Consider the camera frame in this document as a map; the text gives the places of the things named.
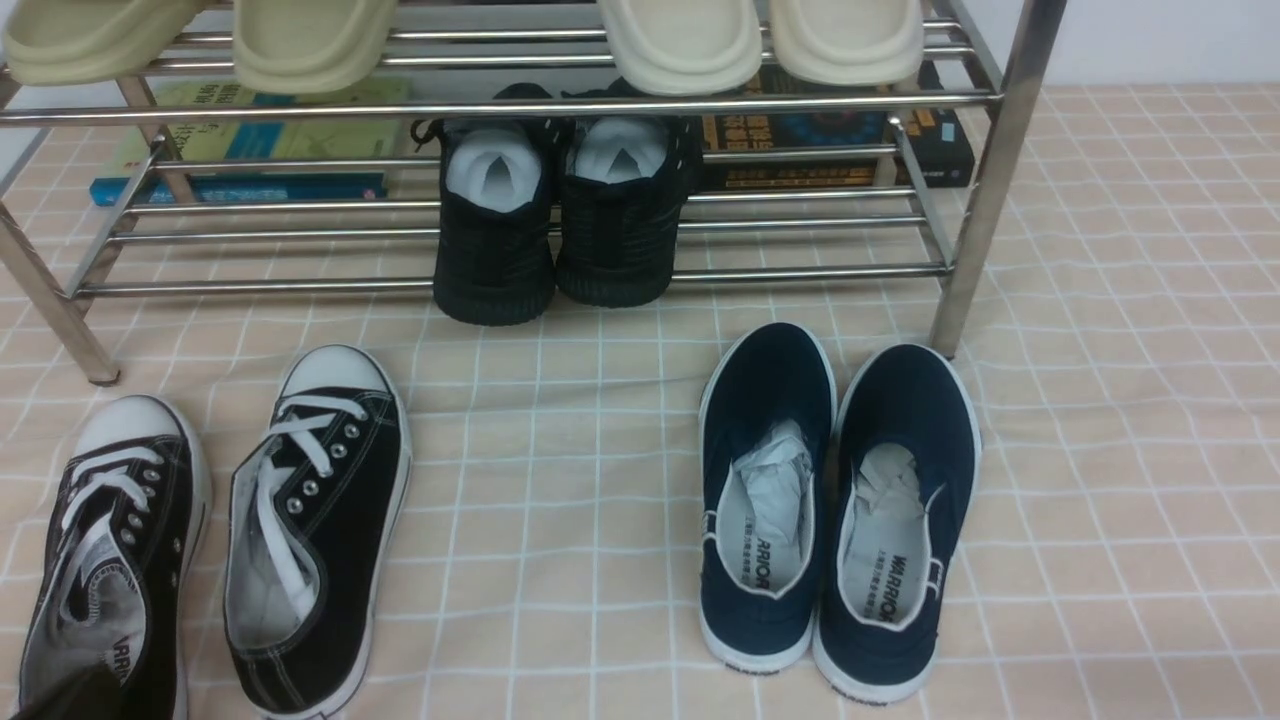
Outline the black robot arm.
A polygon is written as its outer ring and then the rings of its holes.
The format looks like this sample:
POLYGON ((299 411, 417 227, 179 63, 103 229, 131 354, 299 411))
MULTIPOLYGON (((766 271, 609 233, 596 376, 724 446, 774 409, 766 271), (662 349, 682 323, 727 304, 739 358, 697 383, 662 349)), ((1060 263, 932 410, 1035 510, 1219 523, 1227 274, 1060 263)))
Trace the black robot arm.
POLYGON ((12 719, 120 719, 123 700, 120 683, 111 670, 93 665, 72 673, 32 700, 20 701, 12 719))

